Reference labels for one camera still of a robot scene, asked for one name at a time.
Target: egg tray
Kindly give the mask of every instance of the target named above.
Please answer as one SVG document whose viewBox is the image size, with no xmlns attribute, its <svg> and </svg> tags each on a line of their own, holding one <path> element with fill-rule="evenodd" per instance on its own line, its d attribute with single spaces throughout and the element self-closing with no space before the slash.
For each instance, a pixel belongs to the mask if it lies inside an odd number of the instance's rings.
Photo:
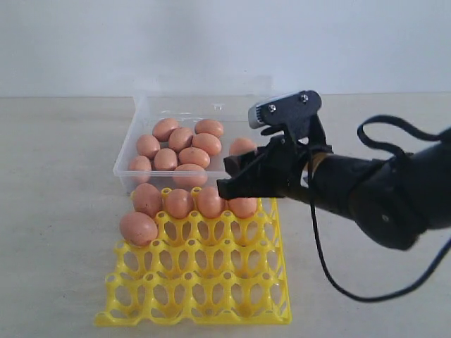
<svg viewBox="0 0 451 338">
<path fill-rule="evenodd" d="M 163 189 L 163 198 L 170 191 Z M 259 199 L 248 219 L 229 210 L 206 219 L 194 210 L 182 220 L 162 211 L 155 221 L 159 235 L 149 246 L 117 243 L 116 269 L 105 279 L 106 308 L 95 316 L 95 325 L 133 326 L 141 320 L 174 325 L 182 319 L 203 325 L 291 322 L 275 199 Z"/>
</svg>

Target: yellow egg tray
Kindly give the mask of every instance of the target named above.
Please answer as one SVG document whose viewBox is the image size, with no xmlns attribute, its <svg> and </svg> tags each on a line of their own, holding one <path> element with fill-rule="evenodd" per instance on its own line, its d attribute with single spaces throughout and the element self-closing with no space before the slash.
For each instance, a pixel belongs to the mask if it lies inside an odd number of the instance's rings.
<svg viewBox="0 0 451 338">
<path fill-rule="evenodd" d="M 191 191 L 194 199 L 200 190 Z M 163 198 L 170 191 L 163 189 Z M 95 316 L 95 325 L 291 322 L 275 199 L 259 199 L 248 219 L 229 210 L 206 219 L 195 210 L 183 220 L 162 211 L 155 221 L 159 235 L 149 246 L 117 243 L 116 269 L 105 279 L 106 308 Z"/>
</svg>

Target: cable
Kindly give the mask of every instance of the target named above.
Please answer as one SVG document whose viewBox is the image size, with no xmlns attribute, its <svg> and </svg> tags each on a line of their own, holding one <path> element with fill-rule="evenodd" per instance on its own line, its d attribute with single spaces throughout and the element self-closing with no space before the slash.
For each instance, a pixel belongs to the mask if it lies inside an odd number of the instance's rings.
<svg viewBox="0 0 451 338">
<path fill-rule="evenodd" d="M 313 156 L 311 154 L 311 150 L 307 147 L 307 153 L 309 157 L 309 163 L 308 163 L 308 185 L 309 187 L 312 186 L 313 182 Z M 316 248 L 318 250 L 318 256 L 319 261 L 321 263 L 321 267 L 323 268 L 324 275 L 326 276 L 327 280 L 332 284 L 332 286 L 339 291 L 341 294 L 344 294 L 345 296 L 354 299 L 355 301 L 359 301 L 362 303 L 377 303 L 382 301 L 388 301 L 391 299 L 395 299 L 401 296 L 404 296 L 406 294 L 409 294 L 416 289 L 418 289 L 421 285 L 425 283 L 429 279 L 430 276 L 434 273 L 435 269 L 438 267 L 438 265 L 441 263 L 441 261 L 444 259 L 448 251 L 451 249 L 451 237 L 448 239 L 448 241 L 445 243 L 445 245 L 442 247 L 442 249 L 438 252 L 437 256 L 432 260 L 432 263 L 428 266 L 426 271 L 421 275 L 415 282 L 413 282 L 408 287 L 405 287 L 404 289 L 397 290 L 395 292 L 392 292 L 390 294 L 385 294 L 382 296 L 374 296 L 374 297 L 362 297 L 357 296 L 356 294 L 353 294 L 352 292 L 347 291 L 346 289 L 343 289 L 332 277 L 332 275 L 329 272 L 329 269 L 327 268 L 326 261 L 324 260 L 324 254 L 323 249 L 321 247 L 321 241 L 319 239 L 319 231 L 318 231 L 318 222 L 316 220 L 316 209 L 315 209 L 315 200 L 314 200 L 314 194 L 309 189 L 309 202 L 310 202 L 310 212 L 311 212 L 311 221 L 313 225 L 313 231 L 315 236 L 315 242 L 316 242 Z"/>
</svg>

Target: beige table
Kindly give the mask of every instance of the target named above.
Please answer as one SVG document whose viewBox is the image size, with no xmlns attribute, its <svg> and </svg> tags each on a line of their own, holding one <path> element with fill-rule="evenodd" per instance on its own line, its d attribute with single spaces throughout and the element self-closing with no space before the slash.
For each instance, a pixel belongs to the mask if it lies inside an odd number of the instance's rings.
<svg viewBox="0 0 451 338">
<path fill-rule="evenodd" d="M 356 128 L 377 113 L 438 132 L 451 125 L 451 95 L 325 96 L 321 118 L 337 153 L 386 156 L 359 143 Z M 112 167 L 134 107 L 131 99 L 0 100 L 0 337 L 446 337 L 451 258 L 418 292 L 365 305 L 323 276 L 307 206 L 281 201 L 293 322 L 283 327 L 97 328 L 118 220 L 130 209 Z M 381 128 L 369 128 L 374 133 Z M 425 146 L 394 128 L 382 135 Z M 428 233 L 408 253 L 374 244 L 353 223 L 319 212 L 330 270 L 363 295 L 390 292 L 423 272 L 449 231 Z"/>
</svg>

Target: egg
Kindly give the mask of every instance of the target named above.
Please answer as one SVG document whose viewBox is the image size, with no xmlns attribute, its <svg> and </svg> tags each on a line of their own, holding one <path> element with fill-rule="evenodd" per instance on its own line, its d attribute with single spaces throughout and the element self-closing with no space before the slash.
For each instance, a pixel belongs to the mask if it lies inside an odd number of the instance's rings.
<svg viewBox="0 0 451 338">
<path fill-rule="evenodd" d="M 228 207 L 238 218 L 249 218 L 252 217 L 257 211 L 257 199 L 231 199 L 228 201 Z"/>
<path fill-rule="evenodd" d="M 194 187 L 201 187 L 208 180 L 208 176 L 206 175 L 205 169 L 197 164 L 187 163 L 179 165 L 176 169 L 178 171 L 187 171 L 187 172 L 199 172 L 198 175 L 195 173 L 188 173 L 186 176 L 173 176 L 174 182 L 178 187 L 183 187 L 187 189 L 191 189 Z"/>
<path fill-rule="evenodd" d="M 146 157 L 146 156 L 136 156 L 134 157 L 130 163 L 128 164 L 128 170 L 130 171 L 152 171 L 152 165 L 150 164 L 150 160 Z M 149 180 L 150 175 L 147 174 L 143 174 L 143 175 L 139 175 L 139 176 L 134 176 L 133 180 L 138 183 L 145 183 Z"/>
<path fill-rule="evenodd" d="M 160 191 L 149 183 L 143 183 L 136 187 L 132 202 L 135 211 L 145 213 L 152 218 L 155 218 L 156 214 L 163 208 Z"/>
<path fill-rule="evenodd" d="M 195 148 L 193 146 L 183 149 L 178 154 L 178 159 L 181 164 L 197 164 L 203 167 L 203 169 L 210 165 L 210 156 L 205 152 L 205 150 Z"/>
<path fill-rule="evenodd" d="M 230 145 L 228 154 L 229 155 L 243 155 L 257 149 L 257 145 L 251 139 L 246 137 L 238 137 L 234 139 Z"/>
<path fill-rule="evenodd" d="M 194 200 L 186 190 L 174 189 L 166 196 L 164 206 L 169 215 L 182 219 L 194 210 Z"/>
<path fill-rule="evenodd" d="M 180 152 L 182 149 L 191 146 L 192 141 L 192 130 L 187 127 L 181 127 L 173 131 L 169 137 L 168 146 L 176 153 Z"/>
<path fill-rule="evenodd" d="M 163 148 L 155 155 L 154 168 L 156 170 L 172 171 L 177 168 L 177 164 L 177 154 L 172 149 Z"/>
<path fill-rule="evenodd" d="M 207 133 L 219 138 L 224 135 L 224 126 L 219 121 L 205 118 L 196 123 L 194 131 L 196 134 Z"/>
<path fill-rule="evenodd" d="M 136 246 L 147 246 L 158 236 L 158 227 L 145 213 L 133 211 L 124 215 L 119 230 L 127 242 Z"/>
<path fill-rule="evenodd" d="M 170 135 L 178 128 L 178 122 L 175 118 L 164 118 L 155 124 L 152 135 L 160 142 L 167 142 Z"/>
<path fill-rule="evenodd" d="M 219 217 L 226 208 L 225 202 L 216 187 L 203 188 L 196 198 L 197 209 L 206 218 Z"/>
<path fill-rule="evenodd" d="M 143 155 L 153 159 L 160 150 L 160 142 L 152 135 L 141 135 L 136 141 L 136 151 L 138 155 Z"/>
<path fill-rule="evenodd" d="M 209 156 L 218 155 L 222 149 L 219 138 L 205 132 L 196 134 L 192 138 L 192 146 L 204 150 Z"/>
</svg>

